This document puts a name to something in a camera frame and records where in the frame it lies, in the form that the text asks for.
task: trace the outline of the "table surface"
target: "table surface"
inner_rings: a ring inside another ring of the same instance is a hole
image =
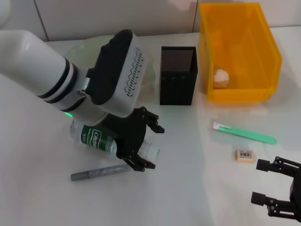
[[[0,76],[0,219],[22,226],[258,226],[299,225],[270,218],[250,203],[252,191],[289,199],[292,179],[238,163],[237,148],[272,161],[301,162],[301,27],[272,28],[283,57],[277,93],[262,104],[215,106],[206,101],[198,76],[192,106],[160,106],[161,46],[196,46],[198,33],[141,37],[153,54],[154,90],[140,104],[160,116],[165,134],[155,170],[71,182],[70,174],[117,160],[76,144],[72,118]],[[60,54],[81,41],[48,43]],[[212,130],[213,121],[277,138],[268,145]]]

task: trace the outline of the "yellow plastic bin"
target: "yellow plastic bin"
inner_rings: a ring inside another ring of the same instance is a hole
[[[201,3],[198,58],[213,102],[261,102],[277,90],[282,58],[259,3]],[[226,88],[214,73],[229,74]]]

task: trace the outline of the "pen holder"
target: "pen holder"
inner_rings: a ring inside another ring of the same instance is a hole
[[[198,74],[195,47],[162,47],[160,105],[191,105]]]

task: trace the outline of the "bottle label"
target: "bottle label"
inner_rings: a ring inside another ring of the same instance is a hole
[[[80,140],[86,145],[110,152],[110,148],[108,147],[111,142],[108,141],[108,137],[108,135],[103,134],[100,130],[84,125],[81,131]]]

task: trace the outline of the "green toothbrush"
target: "green toothbrush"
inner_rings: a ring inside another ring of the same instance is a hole
[[[275,145],[277,143],[277,140],[274,137],[265,135],[265,134],[261,134],[261,133],[256,133],[256,132],[252,132],[246,129],[241,129],[238,127],[234,127],[234,126],[227,126],[224,124],[220,124],[218,122],[215,122],[213,124],[213,129],[225,132],[225,133],[230,133],[233,135],[237,135],[237,136],[241,136],[241,137],[246,137],[249,139],[253,139],[253,140],[257,140],[257,141],[261,141],[270,145]]]

